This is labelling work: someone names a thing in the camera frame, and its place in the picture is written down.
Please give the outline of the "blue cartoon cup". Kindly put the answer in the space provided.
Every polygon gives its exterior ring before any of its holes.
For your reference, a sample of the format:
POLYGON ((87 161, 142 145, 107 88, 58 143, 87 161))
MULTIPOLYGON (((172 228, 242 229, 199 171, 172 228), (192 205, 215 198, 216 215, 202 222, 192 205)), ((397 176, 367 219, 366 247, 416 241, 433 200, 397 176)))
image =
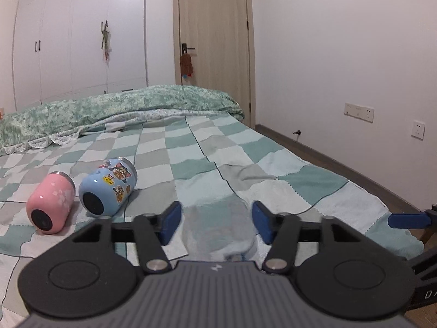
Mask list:
POLYGON ((107 159, 82 180, 78 197, 90 215, 113 217, 135 189, 137 180, 136 169, 129 160, 107 159))

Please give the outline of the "pink cup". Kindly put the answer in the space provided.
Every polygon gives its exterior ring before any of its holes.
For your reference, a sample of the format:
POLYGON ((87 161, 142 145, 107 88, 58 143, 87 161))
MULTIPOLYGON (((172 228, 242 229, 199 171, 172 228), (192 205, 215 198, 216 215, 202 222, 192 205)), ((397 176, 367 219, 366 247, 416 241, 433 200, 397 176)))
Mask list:
POLYGON ((76 187, 64 172, 51 172, 36 187, 26 203, 31 224, 44 234, 63 230, 73 206, 76 187))

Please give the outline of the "green checkered blanket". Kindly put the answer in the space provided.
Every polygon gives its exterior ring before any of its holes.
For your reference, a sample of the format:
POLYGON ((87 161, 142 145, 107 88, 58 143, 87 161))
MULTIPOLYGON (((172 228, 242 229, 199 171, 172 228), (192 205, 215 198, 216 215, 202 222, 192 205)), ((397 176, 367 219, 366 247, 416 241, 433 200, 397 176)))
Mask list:
POLYGON ((130 161, 138 177, 115 221, 159 213, 181 202, 183 221, 165 248, 172 261, 262 262, 267 247, 251 223, 254 201, 305 221, 335 216, 405 258, 424 251, 410 232, 388 226, 389 210, 379 198, 232 116, 176 117, 130 127, 118 122, 61 146, 1 157, 2 327, 14 326, 27 315, 17 287, 24 266, 91 220, 75 204, 60 233, 41 234, 27 217, 30 194, 52 172, 64 172, 78 185, 118 157, 130 161))

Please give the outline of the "green floral duvet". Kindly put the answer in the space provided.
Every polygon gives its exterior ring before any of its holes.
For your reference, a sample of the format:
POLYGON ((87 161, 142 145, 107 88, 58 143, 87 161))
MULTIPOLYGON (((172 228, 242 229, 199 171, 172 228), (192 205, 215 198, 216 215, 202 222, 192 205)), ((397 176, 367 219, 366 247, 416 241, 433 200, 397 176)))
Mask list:
POLYGON ((196 86, 154 85, 124 93, 54 101, 1 119, 1 155, 64 145, 81 134, 112 123, 141 124, 172 116, 229 114, 244 111, 228 93, 196 86))

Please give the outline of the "hanging ornament on wardrobe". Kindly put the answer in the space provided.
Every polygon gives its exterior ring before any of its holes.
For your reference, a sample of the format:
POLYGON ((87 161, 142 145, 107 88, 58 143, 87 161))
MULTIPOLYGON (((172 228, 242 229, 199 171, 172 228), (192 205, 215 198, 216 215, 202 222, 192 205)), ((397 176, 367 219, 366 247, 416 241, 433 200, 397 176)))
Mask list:
POLYGON ((109 61, 110 58, 110 31, 108 21, 101 23, 102 44, 101 49, 104 53, 104 60, 109 61))

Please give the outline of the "white wardrobe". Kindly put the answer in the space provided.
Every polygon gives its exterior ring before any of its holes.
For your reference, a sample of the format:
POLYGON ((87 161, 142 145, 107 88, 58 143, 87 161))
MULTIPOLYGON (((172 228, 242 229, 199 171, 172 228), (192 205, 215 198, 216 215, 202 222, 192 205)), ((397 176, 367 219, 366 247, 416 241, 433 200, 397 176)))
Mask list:
POLYGON ((19 0, 13 38, 17 110, 147 85, 145 0, 19 0), (108 21, 110 58, 101 49, 108 21))

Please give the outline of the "beige door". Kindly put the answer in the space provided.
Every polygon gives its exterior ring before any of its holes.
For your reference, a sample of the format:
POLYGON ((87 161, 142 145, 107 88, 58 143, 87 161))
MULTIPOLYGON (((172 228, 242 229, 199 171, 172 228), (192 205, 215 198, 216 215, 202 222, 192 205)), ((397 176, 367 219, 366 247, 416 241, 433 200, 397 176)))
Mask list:
POLYGON ((256 124, 255 51, 252 0, 173 0, 177 84, 221 90, 256 124), (181 77, 181 44, 189 48, 193 75, 181 77))

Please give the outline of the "white wall socket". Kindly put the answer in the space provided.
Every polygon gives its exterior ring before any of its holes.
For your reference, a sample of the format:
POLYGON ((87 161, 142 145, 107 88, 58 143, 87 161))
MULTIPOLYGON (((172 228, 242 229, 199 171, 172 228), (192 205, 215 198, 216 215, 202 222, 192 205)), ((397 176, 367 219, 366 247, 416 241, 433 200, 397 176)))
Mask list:
POLYGON ((425 132, 426 124, 421 121, 413 121, 413 128, 411 132, 411 136, 413 138, 419 139, 421 141, 424 140, 424 132, 425 132))

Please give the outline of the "black wall plug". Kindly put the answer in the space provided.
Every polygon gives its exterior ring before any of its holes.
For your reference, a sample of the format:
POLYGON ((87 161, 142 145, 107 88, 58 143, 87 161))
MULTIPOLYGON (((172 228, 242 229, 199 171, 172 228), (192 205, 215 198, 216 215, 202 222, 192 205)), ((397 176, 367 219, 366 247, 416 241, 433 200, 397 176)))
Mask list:
POLYGON ((302 132, 300 130, 293 132, 293 135, 295 137, 295 141, 299 140, 299 137, 301 136, 301 134, 302 134, 302 132))

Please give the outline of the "white wall switch panel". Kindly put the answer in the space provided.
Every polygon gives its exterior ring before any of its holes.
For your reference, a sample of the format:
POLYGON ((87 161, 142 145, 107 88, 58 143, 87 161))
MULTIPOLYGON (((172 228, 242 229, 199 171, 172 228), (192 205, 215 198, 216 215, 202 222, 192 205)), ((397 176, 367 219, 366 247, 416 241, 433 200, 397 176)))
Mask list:
POLYGON ((375 110, 371 107, 359 106, 356 104, 346 103, 344 106, 344 114, 346 116, 354 117, 356 119, 361 119, 369 123, 374 121, 375 110))

